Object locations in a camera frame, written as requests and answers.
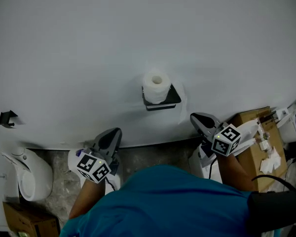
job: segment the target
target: black wall hook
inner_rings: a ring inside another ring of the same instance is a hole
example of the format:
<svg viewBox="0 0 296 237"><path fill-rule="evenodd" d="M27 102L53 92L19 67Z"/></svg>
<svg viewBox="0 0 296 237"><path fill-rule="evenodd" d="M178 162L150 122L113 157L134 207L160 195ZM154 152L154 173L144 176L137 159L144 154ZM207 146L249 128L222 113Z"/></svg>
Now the black wall hook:
<svg viewBox="0 0 296 237"><path fill-rule="evenodd" d="M15 118L17 115L13 111L9 111L6 113L0 114L0 125L4 126L5 128L13 128L14 123L9 123L10 118Z"/></svg>

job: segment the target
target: toilet paper holder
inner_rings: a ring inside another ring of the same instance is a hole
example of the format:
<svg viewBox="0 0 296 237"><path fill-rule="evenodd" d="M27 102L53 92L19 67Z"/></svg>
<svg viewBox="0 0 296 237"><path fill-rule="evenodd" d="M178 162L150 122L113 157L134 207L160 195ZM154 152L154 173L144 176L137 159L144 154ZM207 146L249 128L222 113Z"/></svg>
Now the toilet paper holder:
<svg viewBox="0 0 296 237"><path fill-rule="evenodd" d="M142 93L143 93L142 96L143 96L144 105L146 106L146 110L149 112L150 111L157 111L157 110L172 109L172 108L176 107L176 104L181 102L181 98L178 95L178 93L173 85L170 86L170 89L169 89L166 99L159 104L150 103L149 101L147 101L145 99L143 87L142 87Z"/></svg>
<svg viewBox="0 0 296 237"><path fill-rule="evenodd" d="M0 125L5 128L14 128L14 123L9 123L10 118L18 117L13 111L5 112L0 114Z"/></svg>

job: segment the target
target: gray floor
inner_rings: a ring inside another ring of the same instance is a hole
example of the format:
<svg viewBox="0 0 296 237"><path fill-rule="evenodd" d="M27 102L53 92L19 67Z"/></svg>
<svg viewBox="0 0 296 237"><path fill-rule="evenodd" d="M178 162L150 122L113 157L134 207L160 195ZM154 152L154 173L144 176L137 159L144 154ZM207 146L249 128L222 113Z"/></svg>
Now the gray floor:
<svg viewBox="0 0 296 237"><path fill-rule="evenodd" d="M188 157L199 145L198 139L183 142L163 144L135 149L120 150L119 155L123 164L123 178L126 180L136 171L158 164L170 164L180 167L189 172ZM37 152L53 168L54 181L51 195L36 206L40 209L56 215L60 220L61 227L68 219L71 207L80 191L79 178L69 172L67 165L68 152ZM296 162L289 169L286 178L296 187ZM283 185L278 182L269 188L269 191L283 191Z"/></svg>

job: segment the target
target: forearm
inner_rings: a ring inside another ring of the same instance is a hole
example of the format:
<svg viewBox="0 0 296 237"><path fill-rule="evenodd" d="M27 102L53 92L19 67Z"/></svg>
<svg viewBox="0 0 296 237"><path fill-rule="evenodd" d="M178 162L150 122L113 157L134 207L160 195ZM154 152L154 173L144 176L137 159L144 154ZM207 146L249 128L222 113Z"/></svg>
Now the forearm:
<svg viewBox="0 0 296 237"><path fill-rule="evenodd" d="M255 191L253 182L234 155L225 157L217 154L217 160L222 183L240 191Z"/></svg>
<svg viewBox="0 0 296 237"><path fill-rule="evenodd" d="M69 219L86 214L105 195L105 181L96 184L86 180L74 202Z"/></svg>

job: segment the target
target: cable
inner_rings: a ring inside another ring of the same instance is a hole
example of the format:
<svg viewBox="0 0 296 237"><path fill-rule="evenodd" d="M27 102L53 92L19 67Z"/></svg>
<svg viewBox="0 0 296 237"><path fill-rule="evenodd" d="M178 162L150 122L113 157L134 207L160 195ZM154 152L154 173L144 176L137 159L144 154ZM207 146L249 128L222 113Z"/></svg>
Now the cable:
<svg viewBox="0 0 296 237"><path fill-rule="evenodd" d="M293 185L291 185L289 182L286 182L285 180L283 180L282 178L277 177L277 176L259 175L259 176L256 176L255 178L253 178L251 181L254 181L254 180L256 180L258 178L261 178L261 177L268 177L268 178L275 179L276 181L278 181L281 184L285 185L290 191L296 191L296 188Z"/></svg>
<svg viewBox="0 0 296 237"><path fill-rule="evenodd" d="M115 187L112 183L109 182L108 178L105 178L106 182L112 187L113 191L115 191Z"/></svg>
<svg viewBox="0 0 296 237"><path fill-rule="evenodd" d="M212 167L213 167L213 164L216 162L217 158L215 158L212 163L211 163L211 167L209 168L209 177L208 179L211 179L211 176L212 176Z"/></svg>

